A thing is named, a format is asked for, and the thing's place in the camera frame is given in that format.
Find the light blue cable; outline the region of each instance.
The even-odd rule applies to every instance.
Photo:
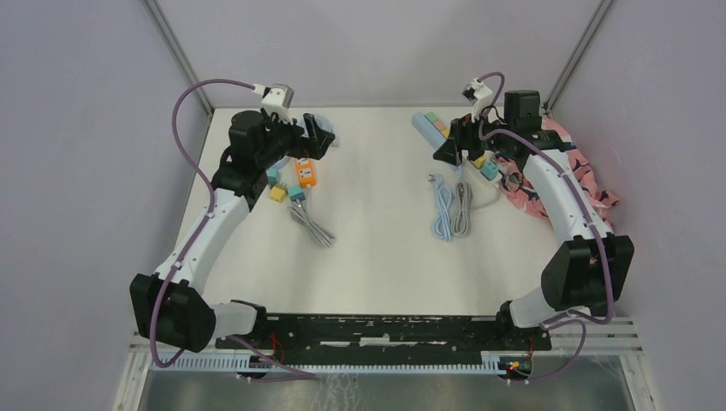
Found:
[[[454,202],[454,192],[451,188],[444,186],[443,177],[440,174],[430,174],[429,182],[432,184],[436,194],[438,216],[433,220],[431,233],[434,237],[443,241],[451,241],[451,221],[449,207]]]

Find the robotic arm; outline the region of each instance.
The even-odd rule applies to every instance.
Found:
[[[504,119],[488,122],[484,116],[473,115],[455,119],[451,122],[450,137],[433,155],[436,160],[461,165],[464,150],[468,151],[469,159],[479,158],[484,151],[502,152],[514,159],[547,210],[560,248],[542,271],[540,287],[502,305],[497,318],[516,328],[536,327],[570,308],[589,308],[595,313],[603,311],[607,300],[605,273],[600,259],[605,256],[599,255],[588,220],[592,220],[607,253],[614,301],[620,298],[634,252],[629,237],[614,235],[592,209],[585,195],[580,190],[573,194],[569,189],[565,175],[571,182],[577,180],[569,167],[565,145],[556,131],[543,130],[541,125],[538,92],[507,92],[504,95]],[[498,130],[521,137],[553,159],[563,172],[556,170],[531,147],[505,133],[498,133]],[[489,133],[494,134],[490,139],[480,138]],[[585,205],[584,211],[575,195],[580,196],[581,203]]]
[[[174,272],[159,309],[156,338],[199,352],[212,338],[253,331],[265,308],[244,301],[207,305],[201,295],[212,266],[237,226],[252,211],[267,185],[266,171],[284,156],[321,159],[335,139],[313,115],[301,122],[290,117],[292,88],[256,86],[263,96],[261,112],[237,113],[229,128],[229,147],[211,179],[215,205],[200,210],[189,233],[152,276],[131,282],[134,315],[143,337],[150,336],[152,311],[164,279]]]

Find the tabletop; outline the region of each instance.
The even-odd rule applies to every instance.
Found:
[[[229,144],[231,117],[243,109],[217,109],[201,169],[211,176]],[[312,217],[336,238],[325,249],[293,221],[287,206],[265,192],[229,238],[204,291],[207,303],[254,302],[268,312],[493,315],[499,306],[539,286],[557,250],[549,221],[516,209],[502,196],[474,211],[472,233],[443,242],[431,235],[437,215],[429,174],[453,187],[458,172],[431,158],[433,150],[411,125],[417,111],[444,122],[463,107],[364,107],[291,109],[326,116],[340,146],[315,162]],[[297,183],[295,165],[282,181]],[[465,173],[473,205],[495,188]],[[181,240],[207,200],[195,179],[181,224]]]

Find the gray wall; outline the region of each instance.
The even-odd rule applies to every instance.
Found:
[[[619,307],[663,410],[723,409],[726,3],[621,1],[556,108],[622,196],[635,243]]]
[[[200,78],[295,89],[295,104],[465,104],[492,70],[548,93],[598,0],[159,0]],[[219,106],[253,96],[209,91]]]
[[[0,6],[2,409],[108,409],[128,285],[176,238],[191,172],[185,88],[141,2]],[[199,152],[195,103],[180,128]]]

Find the pink fabric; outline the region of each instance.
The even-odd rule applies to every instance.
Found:
[[[545,118],[542,121],[542,129],[555,130],[564,140],[570,140],[569,133],[559,123]],[[595,173],[590,162],[582,155],[577,148],[567,150],[569,166],[572,169],[577,181],[580,182],[585,196],[595,212],[608,225],[608,210],[615,206],[620,199],[612,192],[600,190],[595,182]],[[502,179],[501,190],[505,196],[517,208],[524,208],[527,214],[538,218],[547,218],[547,211],[539,199],[539,195],[532,187],[532,184],[524,177],[514,161],[506,158],[495,158],[496,163],[505,171],[506,177]]]

